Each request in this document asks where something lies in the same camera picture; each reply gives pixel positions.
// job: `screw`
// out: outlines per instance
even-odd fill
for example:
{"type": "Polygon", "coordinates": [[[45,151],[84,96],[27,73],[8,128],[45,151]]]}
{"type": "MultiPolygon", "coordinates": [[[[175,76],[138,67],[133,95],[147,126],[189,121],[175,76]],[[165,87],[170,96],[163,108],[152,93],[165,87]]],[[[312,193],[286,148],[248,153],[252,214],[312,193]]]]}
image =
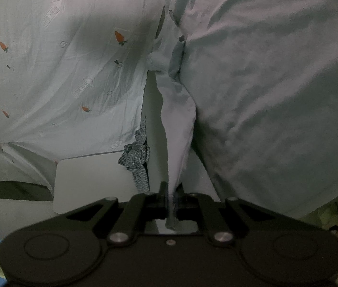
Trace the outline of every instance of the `screw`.
{"type": "Polygon", "coordinates": [[[214,239],[217,242],[220,242],[220,243],[229,242],[233,238],[234,238],[234,236],[230,232],[217,232],[217,233],[214,234],[214,239]]]}
{"type": "Polygon", "coordinates": [[[109,236],[109,239],[114,243],[124,243],[129,239],[129,236],[122,232],[113,233],[109,236]]]}
{"type": "Polygon", "coordinates": [[[177,242],[174,239],[168,239],[166,241],[166,245],[168,246],[174,246],[177,242]]]}

